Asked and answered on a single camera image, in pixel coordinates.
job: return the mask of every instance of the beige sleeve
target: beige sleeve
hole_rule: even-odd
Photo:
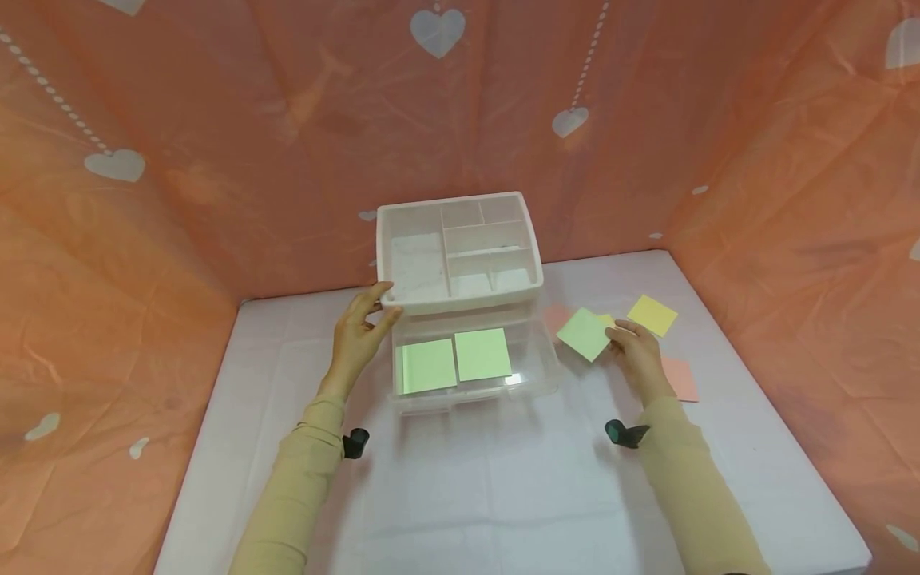
[[[639,459],[687,575],[770,573],[702,431],[686,417],[680,402],[657,399],[639,422],[650,426],[639,444]]]
[[[344,455],[344,411],[340,399],[319,396],[282,440],[231,575],[303,575],[316,518]]]

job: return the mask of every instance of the hand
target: hand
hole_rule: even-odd
[[[367,317],[379,312],[380,296],[393,287],[392,282],[379,282],[351,300],[336,323],[332,344],[332,364],[319,387],[320,393],[334,393],[346,399],[364,367],[377,353],[380,342],[402,316],[401,307],[384,312],[376,326]]]
[[[642,405],[648,407],[659,397],[674,397],[674,390],[661,366],[661,349],[655,336],[625,319],[617,319],[616,324],[622,329],[607,328],[605,331],[610,338],[610,350]]]

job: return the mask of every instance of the pink sticky note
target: pink sticky note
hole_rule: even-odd
[[[693,378],[693,372],[690,371],[690,364],[683,360],[675,360],[670,357],[661,357],[661,365],[664,367],[664,374],[671,383],[674,393],[681,401],[699,401],[699,394],[696,392],[696,382]]]
[[[549,336],[553,339],[553,343],[559,341],[556,334],[563,326],[569,323],[573,313],[575,312],[564,305],[551,305],[550,307],[543,308],[543,323],[546,325],[546,329],[549,331]]]

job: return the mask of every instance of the yellow sticky note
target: yellow sticky note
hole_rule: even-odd
[[[605,324],[607,324],[611,328],[616,327],[616,322],[614,321],[613,317],[610,314],[604,314],[602,316],[598,316],[597,318],[603,321]]]
[[[667,305],[656,302],[647,295],[641,296],[633,308],[629,310],[627,317],[646,329],[663,338],[671,324],[677,319],[677,312]]]

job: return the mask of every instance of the green sticky note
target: green sticky note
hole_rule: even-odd
[[[402,346],[397,353],[397,377],[400,374],[404,394],[456,386],[454,343],[437,339]]]
[[[512,374],[505,330],[482,329],[454,334],[460,381],[507,377]]]
[[[610,338],[604,335],[606,328],[602,319],[582,308],[575,312],[556,336],[586,360],[593,362],[610,345]]]

